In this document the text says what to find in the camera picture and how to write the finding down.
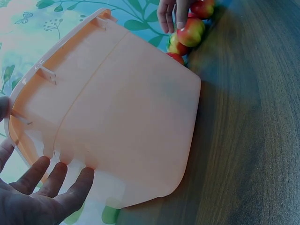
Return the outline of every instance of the red apple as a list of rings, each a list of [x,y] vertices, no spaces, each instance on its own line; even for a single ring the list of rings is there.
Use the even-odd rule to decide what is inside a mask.
[[[178,55],[186,55],[189,51],[189,48],[184,46],[182,43],[179,42],[177,34],[173,33],[168,41],[167,44],[167,52],[168,53],[176,53]]]
[[[177,30],[177,37],[180,43],[187,47],[195,47],[201,41],[201,36],[205,30],[202,20],[189,17],[184,28]]]
[[[167,55],[178,61],[180,64],[184,65],[184,60],[180,55],[172,52],[168,52]]]
[[[191,5],[191,12],[200,19],[208,19],[214,12],[213,2],[211,1],[195,1]]]

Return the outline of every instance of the plastic container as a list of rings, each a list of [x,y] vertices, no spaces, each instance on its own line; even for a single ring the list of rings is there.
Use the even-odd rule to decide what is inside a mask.
[[[62,191],[94,168],[89,198],[119,209],[179,185],[201,82],[115,22],[100,9],[51,48],[12,92],[5,131],[29,165],[68,164]]]

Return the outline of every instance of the wooden table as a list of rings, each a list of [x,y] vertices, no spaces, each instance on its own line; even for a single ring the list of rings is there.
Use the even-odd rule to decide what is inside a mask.
[[[300,1],[223,5],[190,56],[202,92],[183,181],[117,225],[300,224]]]

